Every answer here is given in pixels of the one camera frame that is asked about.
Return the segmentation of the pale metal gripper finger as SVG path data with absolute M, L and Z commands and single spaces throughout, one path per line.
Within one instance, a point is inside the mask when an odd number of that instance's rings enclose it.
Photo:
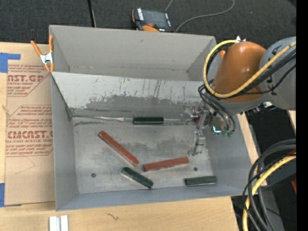
M 193 135 L 192 147 L 189 151 L 190 156 L 200 154 L 205 146 L 205 137 L 201 131 L 195 131 Z
M 199 120 L 197 123 L 197 129 L 204 129 L 206 124 L 208 123 L 210 117 L 210 112 L 208 110 L 203 110 L 199 114 Z

